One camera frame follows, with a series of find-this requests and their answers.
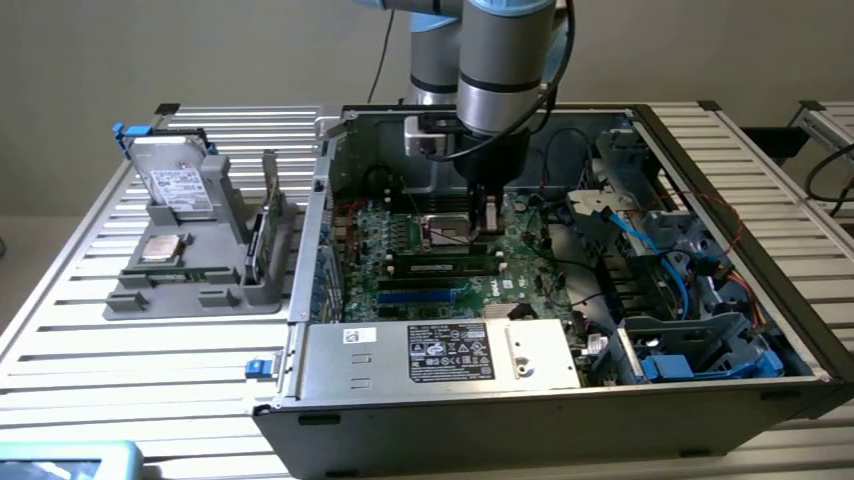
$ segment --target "warning label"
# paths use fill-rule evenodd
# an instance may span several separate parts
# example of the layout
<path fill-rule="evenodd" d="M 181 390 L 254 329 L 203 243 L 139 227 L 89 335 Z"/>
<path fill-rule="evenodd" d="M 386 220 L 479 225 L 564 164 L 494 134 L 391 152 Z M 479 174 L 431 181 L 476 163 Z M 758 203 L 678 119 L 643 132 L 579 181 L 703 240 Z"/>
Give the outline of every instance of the warning label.
<path fill-rule="evenodd" d="M 495 379 L 484 323 L 410 325 L 408 340 L 414 382 Z"/>
<path fill-rule="evenodd" d="M 199 172 L 187 170 L 152 170 L 151 178 L 157 185 L 163 201 L 176 212 L 209 211 L 211 199 L 204 190 Z"/>

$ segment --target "circuit board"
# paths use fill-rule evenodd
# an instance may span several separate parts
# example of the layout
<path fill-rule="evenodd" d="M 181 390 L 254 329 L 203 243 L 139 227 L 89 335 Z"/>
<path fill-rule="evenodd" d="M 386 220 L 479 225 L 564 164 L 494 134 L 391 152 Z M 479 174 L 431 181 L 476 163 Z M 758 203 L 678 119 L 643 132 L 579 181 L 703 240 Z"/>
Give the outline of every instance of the circuit board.
<path fill-rule="evenodd" d="M 528 304 L 539 318 L 568 318 L 570 307 L 556 303 L 566 302 L 566 296 L 555 290 L 560 274 L 522 240 L 526 231 L 542 226 L 536 209 L 527 204 L 526 195 L 504 195 L 504 235 L 486 244 L 480 260 L 470 255 L 464 236 L 452 229 L 460 220 L 467 223 L 464 214 L 395 214 L 378 201 L 351 204 L 336 222 L 346 259 L 343 321 L 507 317 L 519 304 Z M 391 254 L 396 255 L 398 272 L 388 266 Z M 407 260 L 414 271 L 410 276 L 428 277 L 431 282 L 451 277 L 440 280 L 440 291 L 410 290 L 406 285 L 416 284 L 418 278 L 391 281 L 392 272 L 399 273 L 408 258 L 422 260 L 418 265 Z M 447 264 L 460 271 L 452 271 Z M 466 275 L 464 268 L 490 269 L 496 265 L 499 268 L 487 275 Z"/>

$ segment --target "blue latch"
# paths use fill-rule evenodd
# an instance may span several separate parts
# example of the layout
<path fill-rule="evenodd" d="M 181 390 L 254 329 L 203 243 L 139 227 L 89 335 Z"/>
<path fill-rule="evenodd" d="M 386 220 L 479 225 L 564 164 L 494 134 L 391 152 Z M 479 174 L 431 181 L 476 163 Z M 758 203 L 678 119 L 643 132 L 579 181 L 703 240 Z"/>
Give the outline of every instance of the blue latch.
<path fill-rule="evenodd" d="M 246 378 L 271 378 L 272 360 L 251 360 L 246 364 Z"/>
<path fill-rule="evenodd" d="M 643 375 L 653 383 L 742 378 L 774 378 L 783 374 L 783 362 L 766 350 L 755 362 L 745 362 L 729 370 L 694 372 L 685 355 L 650 355 L 641 360 Z"/>
<path fill-rule="evenodd" d="M 151 133 L 151 127 L 148 125 L 132 125 L 124 131 L 125 137 L 145 137 Z"/>
<path fill-rule="evenodd" d="M 124 133 L 121 133 L 121 129 L 124 128 L 124 124 L 121 123 L 116 123 L 112 126 L 112 138 L 116 141 L 116 143 L 119 144 L 119 150 L 121 150 L 121 155 L 124 155 L 124 158 L 127 158 L 128 160 L 131 159 L 131 152 L 128 152 L 128 147 L 124 145 Z"/>

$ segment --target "black cable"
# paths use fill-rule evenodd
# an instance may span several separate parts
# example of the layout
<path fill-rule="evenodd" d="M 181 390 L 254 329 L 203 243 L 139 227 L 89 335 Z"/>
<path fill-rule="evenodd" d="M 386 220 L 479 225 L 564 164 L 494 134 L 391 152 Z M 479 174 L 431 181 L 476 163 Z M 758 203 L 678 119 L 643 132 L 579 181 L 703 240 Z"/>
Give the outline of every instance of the black cable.
<path fill-rule="evenodd" d="M 551 183 L 551 172 L 548 171 L 548 157 L 546 157 L 546 154 L 542 150 L 536 149 L 535 152 L 539 153 L 539 156 L 543 158 L 543 173 L 539 178 L 542 190 L 542 187 L 547 186 Z"/>
<path fill-rule="evenodd" d="M 815 179 L 815 175 L 818 175 L 818 172 L 821 172 L 825 169 L 825 167 L 830 165 L 830 162 L 833 162 L 837 158 L 842 157 L 843 155 L 846 155 L 853 151 L 854 151 L 854 143 L 851 143 L 850 145 L 846 145 L 843 148 L 841 148 L 834 153 L 831 153 L 825 160 L 818 162 L 818 165 L 813 167 L 813 170 L 810 170 L 810 173 L 806 176 L 806 194 L 811 199 L 821 200 L 822 202 L 834 202 L 839 204 L 854 202 L 854 198 L 845 198 L 847 195 L 847 192 L 845 192 L 843 195 L 841 195 L 838 198 L 833 198 L 833 197 L 825 197 L 822 195 L 818 195 L 813 191 L 813 180 Z"/>
<path fill-rule="evenodd" d="M 701 299 L 701 293 L 699 293 L 699 278 L 697 277 L 697 275 L 689 276 L 689 295 L 691 295 L 691 305 L 689 305 L 690 313 L 693 312 L 699 312 L 699 299 Z M 699 313 L 694 316 L 694 315 L 689 315 L 693 318 L 699 318 Z"/>
<path fill-rule="evenodd" d="M 543 157 L 544 157 L 543 158 L 543 176 L 546 175 L 546 172 L 548 172 L 548 157 L 551 156 L 550 155 L 551 146 L 554 144 L 555 139 L 564 132 L 574 133 L 584 141 L 584 148 L 587 149 L 587 159 L 584 160 L 584 165 L 582 166 L 582 176 L 583 176 L 583 170 L 587 169 L 587 165 L 592 161 L 592 141 L 590 140 L 590 137 L 587 136 L 584 131 L 576 127 L 562 127 L 554 131 L 554 133 L 551 134 L 551 137 L 548 137 L 548 141 L 546 142 L 546 151 L 543 153 Z"/>
<path fill-rule="evenodd" d="M 570 65 L 570 57 L 572 56 L 572 47 L 575 45 L 575 7 L 572 5 L 572 0 L 567 0 L 566 2 L 566 25 L 566 48 L 563 51 L 563 58 L 560 59 L 560 65 L 558 66 L 555 77 L 548 83 L 546 92 L 539 96 L 534 104 L 519 116 L 519 119 L 512 122 L 512 124 L 504 130 L 502 130 L 498 135 L 490 137 L 474 147 L 467 148 L 466 150 L 460 150 L 459 152 L 452 153 L 451 155 L 446 155 L 444 157 L 428 156 L 427 158 L 430 160 L 439 163 L 451 162 L 458 158 L 483 150 L 486 147 L 512 134 L 519 129 L 519 127 L 524 125 L 524 122 L 527 122 L 531 116 L 536 113 L 536 110 L 543 105 L 543 103 L 546 103 L 546 100 L 548 100 L 551 95 L 555 95 L 555 92 L 558 91 L 558 87 L 560 85 L 560 80 L 563 79 L 563 74 L 566 73 L 567 66 Z"/>
<path fill-rule="evenodd" d="M 586 303 L 588 300 L 592 300 L 594 298 L 600 297 L 603 295 L 604 295 L 604 292 L 594 293 L 592 295 L 588 295 L 587 297 L 582 298 L 578 302 L 572 303 L 570 306 L 578 307 L 580 304 Z"/>
<path fill-rule="evenodd" d="M 604 292 L 599 292 L 599 293 L 594 293 L 592 295 L 586 296 L 584 298 L 582 298 L 578 302 L 574 303 L 560 303 L 560 302 L 555 302 L 555 299 L 551 298 L 551 296 L 554 295 L 556 289 L 552 289 L 547 294 L 546 294 L 546 298 L 548 299 L 548 301 L 551 303 L 555 304 L 555 306 L 562 307 L 562 308 L 572 308 L 572 307 L 578 307 L 579 305 L 582 305 L 583 303 L 586 303 L 587 301 L 592 300 L 596 297 L 600 297 L 604 295 Z"/>
<path fill-rule="evenodd" d="M 543 198 L 543 196 L 540 194 L 538 194 L 538 193 L 532 194 L 531 197 L 538 197 L 540 199 L 540 201 L 543 202 L 543 203 L 540 203 L 540 204 L 538 204 L 535 206 L 531 206 L 531 199 L 528 198 L 528 208 L 531 208 L 532 210 L 531 210 L 531 214 L 528 215 L 528 221 L 527 221 L 526 226 L 524 226 L 524 231 L 530 232 L 530 233 L 534 233 L 534 232 L 531 232 L 531 220 L 534 220 L 534 216 L 540 213 L 543 208 L 547 209 L 546 213 L 548 213 L 548 211 L 552 208 L 555 208 L 559 205 L 564 204 L 564 200 L 547 202 L 546 199 Z"/>
<path fill-rule="evenodd" d="M 383 40 L 383 53 L 379 56 L 379 65 L 376 66 L 376 75 L 374 76 L 374 85 L 371 85 L 371 92 L 368 93 L 368 102 L 374 100 L 374 92 L 376 91 L 376 84 L 379 83 L 379 77 L 383 74 L 383 65 L 386 64 L 386 53 L 388 52 L 388 37 L 391 36 L 391 26 L 395 23 L 395 10 L 388 15 L 388 27 L 386 27 L 386 39 Z"/>
<path fill-rule="evenodd" d="M 546 104 L 546 113 L 543 114 L 543 118 L 539 121 L 539 125 L 531 131 L 531 135 L 542 132 L 543 128 L 546 128 L 546 124 L 548 123 L 548 119 L 551 118 L 551 112 L 555 109 L 556 105 L 558 105 L 558 91 L 555 90 L 554 93 L 551 94 L 551 97 L 548 98 L 548 103 Z"/>
<path fill-rule="evenodd" d="M 528 245 L 528 248 L 534 252 L 534 255 L 536 255 L 539 258 L 542 258 L 544 260 L 548 260 L 550 262 L 560 263 L 560 264 L 564 264 L 564 265 L 575 265 L 576 267 L 582 267 L 582 268 L 587 269 L 594 274 L 596 273 L 596 269 L 594 267 L 591 267 L 590 265 L 583 264 L 582 262 L 576 262 L 574 260 L 560 260 L 559 258 L 550 257 L 543 252 L 536 250 L 536 248 L 534 248 L 534 245 Z"/>
<path fill-rule="evenodd" d="M 837 204 L 834 205 L 833 210 L 830 210 L 831 217 L 834 217 L 837 213 L 839 213 L 839 210 L 842 210 L 842 204 L 847 200 L 849 192 L 851 191 L 853 187 L 854 187 L 854 178 L 851 178 L 851 181 L 849 181 L 847 186 L 842 189 L 842 192 L 839 193 L 839 200 L 837 201 Z"/>

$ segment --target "white wall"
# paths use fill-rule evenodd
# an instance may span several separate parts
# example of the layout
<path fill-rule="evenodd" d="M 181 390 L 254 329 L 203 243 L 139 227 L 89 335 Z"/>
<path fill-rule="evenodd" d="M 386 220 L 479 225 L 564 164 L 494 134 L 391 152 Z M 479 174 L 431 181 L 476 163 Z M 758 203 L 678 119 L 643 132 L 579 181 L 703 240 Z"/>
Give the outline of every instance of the white wall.
<path fill-rule="evenodd" d="M 854 99 L 850 0 L 576 4 L 562 100 L 714 99 L 757 123 Z M 386 19 L 348 0 L 3 0 L 0 214 L 80 214 L 119 162 L 109 126 L 161 102 L 364 101 Z M 378 101 L 406 93 L 406 23 Z"/>

